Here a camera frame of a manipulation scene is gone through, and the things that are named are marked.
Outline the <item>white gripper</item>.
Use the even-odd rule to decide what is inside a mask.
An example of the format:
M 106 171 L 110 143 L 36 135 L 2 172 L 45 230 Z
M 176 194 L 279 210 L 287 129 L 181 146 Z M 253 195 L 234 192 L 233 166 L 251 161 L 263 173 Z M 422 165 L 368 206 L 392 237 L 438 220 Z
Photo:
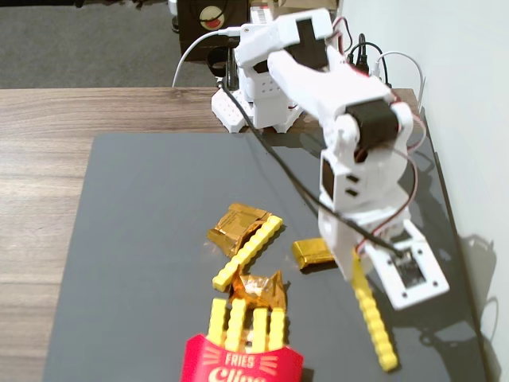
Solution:
M 404 222 L 410 219 L 412 201 L 411 197 L 391 197 L 344 210 L 341 214 L 370 233 L 385 240 L 392 240 L 406 230 Z M 344 279 L 351 280 L 352 251 L 356 242 L 359 241 L 359 234 L 322 207 L 319 209 L 318 227 Z M 360 248 L 359 261 L 365 275 L 375 269 L 372 257 L 377 254 L 376 246 L 364 245 Z

